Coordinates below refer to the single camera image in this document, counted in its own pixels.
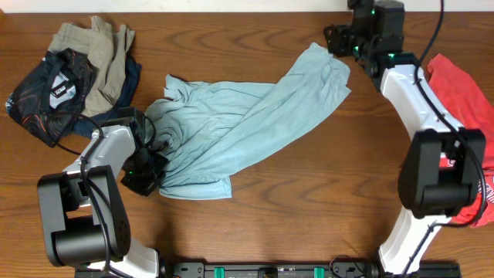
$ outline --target clothing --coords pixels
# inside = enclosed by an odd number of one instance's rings
[[[482,168],[487,183],[488,206],[483,217],[475,226],[494,221],[494,108],[469,74],[455,66],[448,58],[438,54],[428,64],[431,73],[430,87],[445,108],[466,128],[482,130],[486,136],[486,151]],[[441,166],[452,166],[446,158]],[[475,203],[463,208],[453,220],[468,222],[480,206],[480,194]]]
[[[58,55],[47,52],[42,62],[8,97],[7,114],[32,135],[53,147],[55,140],[72,130],[71,116],[53,118],[46,130],[46,120],[58,111],[80,113],[96,73],[86,55],[66,49]]]
[[[125,25],[113,34],[110,24],[100,17],[91,17],[91,29],[63,23],[48,50],[58,53],[71,48],[87,54],[96,67],[97,77],[86,98],[83,114],[92,117],[105,113],[115,105],[125,80],[125,56],[135,36]]]
[[[171,198],[229,198],[229,175],[311,131],[348,96],[350,69],[313,43],[277,83],[184,82],[166,77],[146,115],[153,148],[168,160],[160,193]],[[147,137],[152,128],[147,126]]]
[[[128,107],[132,101],[132,97],[137,89],[137,84],[139,83],[140,71],[142,70],[142,65],[136,63],[136,61],[128,56],[125,61],[125,81],[122,86],[122,93],[118,98],[115,106],[108,112],[98,114],[91,117],[98,124],[101,124],[107,120],[117,118],[117,111],[122,107]],[[78,120],[74,124],[73,133],[91,138],[94,126],[87,120]]]

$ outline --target black t-shirt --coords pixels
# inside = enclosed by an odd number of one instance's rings
[[[72,49],[58,54],[46,52],[42,62],[15,88],[7,99],[7,113],[45,144],[67,135],[73,127],[71,116],[54,117],[46,130],[46,120],[57,111],[80,113],[96,76],[87,55]]]

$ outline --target black cloth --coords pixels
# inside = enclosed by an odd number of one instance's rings
[[[142,70],[142,65],[136,63],[136,61],[128,56],[125,60],[125,81],[123,82],[122,93],[118,98],[115,106],[108,112],[98,114],[91,117],[98,124],[102,124],[107,120],[112,120],[117,118],[117,110],[121,107],[128,107],[132,101],[132,97],[137,89],[137,84],[139,83],[140,71]],[[91,138],[91,134],[94,130],[93,124],[87,120],[78,120],[74,124],[73,133]]]
[[[46,134],[46,120],[58,111],[80,113],[95,76],[87,55],[72,49],[58,54],[46,52],[42,62],[8,97],[7,113],[17,124],[53,147],[55,143]],[[59,140],[72,130],[75,121],[71,116],[55,117],[49,123],[48,132]]]

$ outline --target robotic arm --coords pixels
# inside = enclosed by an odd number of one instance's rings
[[[351,25],[326,27],[328,50],[337,56],[354,56],[371,78],[377,91],[393,104],[411,138],[411,146],[398,178],[403,204],[398,220],[377,252],[377,262],[335,261],[330,265],[204,265],[180,263],[174,266],[178,278],[351,278],[434,276],[461,277],[455,264],[420,264],[420,259],[439,229],[431,225],[448,223],[462,207],[475,201],[479,175],[474,158],[482,161],[486,139],[480,130],[466,130],[441,104],[425,82],[422,69],[415,76],[418,60],[403,52],[404,6],[393,0],[348,0],[354,10]],[[417,87],[417,80],[423,92]],[[431,104],[456,133],[457,141]],[[144,143],[145,116],[134,108],[120,111],[119,119],[93,133],[90,145],[62,173],[42,177],[38,183],[39,204],[46,253],[54,266],[76,268],[76,277],[106,277],[101,273],[106,245],[95,217],[94,204],[81,179],[81,158],[96,192],[110,235],[113,269],[131,277],[164,275],[155,250],[130,239],[130,227],[118,192],[116,178],[125,171],[122,183],[140,195],[149,195],[164,178],[166,158]],[[86,157],[95,145],[94,151]],[[455,160],[452,168],[440,168],[439,160]],[[93,205],[93,215],[70,218],[67,212]]]

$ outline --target green tape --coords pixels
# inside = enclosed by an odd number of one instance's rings
[[[222,267],[215,267],[215,278],[225,278],[225,269]]]
[[[314,267],[314,278],[324,278],[324,268]]]

